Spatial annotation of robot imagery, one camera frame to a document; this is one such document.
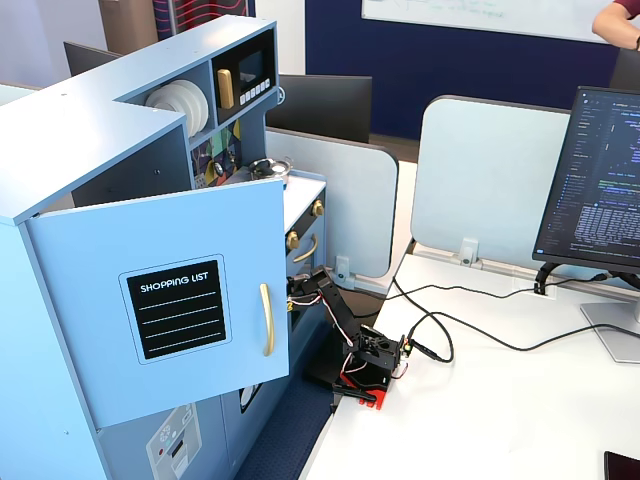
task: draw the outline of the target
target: monitor stand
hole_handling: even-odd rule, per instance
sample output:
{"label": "monitor stand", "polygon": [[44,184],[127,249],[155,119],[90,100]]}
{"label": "monitor stand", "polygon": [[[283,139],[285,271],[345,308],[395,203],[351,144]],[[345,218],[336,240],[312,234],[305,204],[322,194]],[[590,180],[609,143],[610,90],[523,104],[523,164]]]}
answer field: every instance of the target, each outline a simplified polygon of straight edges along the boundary
{"label": "monitor stand", "polygon": [[[609,323],[640,334],[640,301],[635,303],[584,303],[580,310],[591,325]],[[640,338],[606,328],[596,330],[618,363],[640,363]]]}

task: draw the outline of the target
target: white desk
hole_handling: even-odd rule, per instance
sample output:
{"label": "white desk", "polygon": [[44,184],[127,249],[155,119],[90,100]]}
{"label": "white desk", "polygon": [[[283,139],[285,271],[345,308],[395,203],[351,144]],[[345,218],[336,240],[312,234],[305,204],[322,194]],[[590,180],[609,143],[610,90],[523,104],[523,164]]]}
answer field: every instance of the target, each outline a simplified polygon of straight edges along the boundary
{"label": "white desk", "polygon": [[[412,255],[398,281],[406,290],[435,283],[504,294],[513,287],[508,276]],[[607,301],[567,289],[558,289],[556,300],[531,294],[496,300],[433,289],[412,297],[519,346],[586,326],[578,305]],[[385,303],[376,328],[399,339],[420,316],[399,298]],[[381,411],[343,399],[309,480],[346,477],[344,472],[372,479],[590,480],[604,478],[605,450],[640,458],[640,366],[615,364],[595,333],[518,353],[443,322],[453,337],[455,364],[415,351]],[[447,355],[444,335],[432,321],[415,338]]]}

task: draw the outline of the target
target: gray partition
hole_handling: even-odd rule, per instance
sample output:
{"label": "gray partition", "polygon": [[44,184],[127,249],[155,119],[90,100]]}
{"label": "gray partition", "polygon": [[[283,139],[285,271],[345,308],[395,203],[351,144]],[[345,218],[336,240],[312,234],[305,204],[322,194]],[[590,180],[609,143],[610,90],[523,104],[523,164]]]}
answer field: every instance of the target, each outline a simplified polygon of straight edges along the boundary
{"label": "gray partition", "polygon": [[5,105],[19,98],[26,97],[35,92],[36,89],[30,87],[21,87],[17,85],[0,84],[0,106]]}
{"label": "gray partition", "polygon": [[[531,258],[569,112],[442,97],[424,114],[411,231],[427,247],[538,269]],[[593,270],[563,267],[587,278]]]}
{"label": "gray partition", "polygon": [[344,276],[336,281],[385,275],[391,263],[398,160],[375,145],[275,128],[267,131],[267,155],[289,157],[294,168],[327,178],[327,266]]}

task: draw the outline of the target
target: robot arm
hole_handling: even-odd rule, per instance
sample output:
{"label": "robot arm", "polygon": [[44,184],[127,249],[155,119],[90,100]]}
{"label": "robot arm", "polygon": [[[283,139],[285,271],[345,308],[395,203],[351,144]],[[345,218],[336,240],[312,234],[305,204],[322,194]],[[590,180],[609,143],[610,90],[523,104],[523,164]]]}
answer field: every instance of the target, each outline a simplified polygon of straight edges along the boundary
{"label": "robot arm", "polygon": [[345,359],[341,371],[336,372],[334,393],[359,398],[360,403],[380,409],[400,364],[404,336],[396,342],[361,325],[324,267],[314,269],[311,275],[289,277],[287,290],[290,310],[322,302],[334,328],[340,330]]}

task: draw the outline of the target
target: gold handle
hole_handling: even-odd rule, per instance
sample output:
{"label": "gold handle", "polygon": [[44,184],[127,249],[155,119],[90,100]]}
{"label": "gold handle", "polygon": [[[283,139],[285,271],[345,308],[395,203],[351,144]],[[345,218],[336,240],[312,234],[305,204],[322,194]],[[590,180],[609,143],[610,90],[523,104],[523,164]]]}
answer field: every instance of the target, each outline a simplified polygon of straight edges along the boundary
{"label": "gold handle", "polygon": [[311,250],[309,250],[307,253],[300,255],[299,257],[294,258],[293,263],[300,263],[306,260],[307,258],[309,258],[314,253],[316,253],[316,250],[318,249],[318,239],[316,238],[315,233],[311,235],[311,240],[313,240],[313,247],[311,247]]}
{"label": "gold handle", "polygon": [[260,295],[262,296],[262,306],[264,307],[264,318],[267,321],[267,346],[264,347],[264,356],[268,357],[273,353],[276,344],[276,332],[275,325],[273,324],[273,310],[271,309],[269,286],[266,283],[260,285]]}
{"label": "gold handle", "polygon": [[233,82],[231,72],[227,69],[218,70],[218,93],[220,94],[220,106],[225,110],[233,108]]}

